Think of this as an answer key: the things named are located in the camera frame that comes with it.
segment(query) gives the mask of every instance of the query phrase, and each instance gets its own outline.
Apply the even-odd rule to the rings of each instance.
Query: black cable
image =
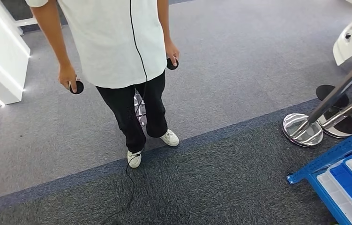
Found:
[[[142,56],[140,54],[140,51],[137,47],[137,42],[136,42],[136,36],[135,36],[135,28],[133,26],[133,17],[132,17],[132,0],[129,0],[129,13],[130,13],[130,25],[132,26],[132,33],[133,33],[133,41],[135,43],[135,47],[136,47],[136,50],[137,50],[137,53],[139,54],[140,56],[140,60],[141,60],[141,65],[142,65],[142,69],[144,70],[144,74],[145,74],[145,83],[144,83],[144,93],[141,95],[142,99],[141,101],[139,102],[138,106],[137,106],[137,109],[136,109],[136,112],[135,114],[137,114],[137,111],[140,109],[141,105],[142,105],[142,101],[144,100],[144,96],[145,96],[145,91],[147,90],[147,82],[148,82],[148,76],[147,76],[147,72],[145,71],[145,66],[144,66],[144,61],[142,60]],[[133,197],[135,195],[135,182],[133,181],[132,177],[130,176],[130,174],[127,172],[127,169],[129,168],[129,164],[130,162],[136,158],[136,157],[139,157],[145,150],[145,147],[143,147],[143,149],[141,150],[140,154],[136,155],[135,157],[133,157],[130,161],[128,161],[127,165],[126,165],[126,175],[129,177],[130,181],[132,182],[133,186],[132,186],[132,194],[129,198],[129,201],[126,205],[126,207],[124,209],[121,209],[119,210],[118,212],[115,212],[109,216],[107,216],[107,218],[101,223],[102,225],[105,225],[111,218],[113,218],[114,216],[126,211],[129,207],[130,207],[130,204],[132,203],[133,201]]]

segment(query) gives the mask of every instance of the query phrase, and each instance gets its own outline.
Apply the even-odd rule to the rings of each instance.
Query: carpet floor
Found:
[[[24,0],[4,0],[12,14]],[[344,0],[174,0],[169,17],[180,66],[166,72],[163,102],[181,140],[315,98],[352,68],[332,47],[352,19]],[[67,52],[82,77],[68,26]],[[44,35],[28,32],[31,58],[22,101],[0,108],[0,196],[107,164],[126,155],[125,138],[95,87],[74,96],[57,82]],[[147,140],[147,149],[163,145]]]
[[[339,140],[325,136],[318,146],[298,147],[281,134],[281,121],[268,117],[278,116],[271,113],[187,139],[177,148],[144,153],[141,166],[129,170],[134,200],[116,218],[123,225],[335,222],[307,182],[289,185],[285,177]],[[61,189],[35,198],[19,193],[19,203],[0,209],[0,225],[98,225],[132,194],[125,165],[122,159],[70,175],[59,180]],[[80,178],[84,181],[69,185]]]

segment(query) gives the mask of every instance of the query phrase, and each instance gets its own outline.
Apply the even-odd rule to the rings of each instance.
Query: person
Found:
[[[59,82],[76,92],[56,0],[26,2],[58,60]],[[179,58],[169,32],[169,1],[58,0],[58,4],[71,29],[83,77],[96,86],[126,136],[130,167],[140,165],[146,141],[135,116],[135,89],[145,102],[147,134],[177,146],[179,139],[167,127],[162,103],[167,57],[174,65]]]

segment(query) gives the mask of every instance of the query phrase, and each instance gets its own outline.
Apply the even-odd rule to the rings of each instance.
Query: hand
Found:
[[[60,66],[59,71],[59,82],[69,90],[69,84],[71,83],[71,88],[73,92],[77,91],[76,86],[76,73],[72,65]]]
[[[170,58],[174,66],[177,66],[176,60],[179,60],[180,52],[171,40],[165,41],[166,55]]]

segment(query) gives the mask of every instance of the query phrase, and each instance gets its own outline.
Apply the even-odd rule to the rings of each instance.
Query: white sneaker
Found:
[[[171,131],[169,129],[167,130],[166,134],[161,137],[161,139],[167,145],[172,146],[172,147],[176,147],[177,145],[179,145],[179,142],[180,142],[177,135],[175,135],[175,133],[173,133],[173,131]]]
[[[137,168],[141,163],[141,151],[137,153],[127,151],[127,162],[130,167]]]

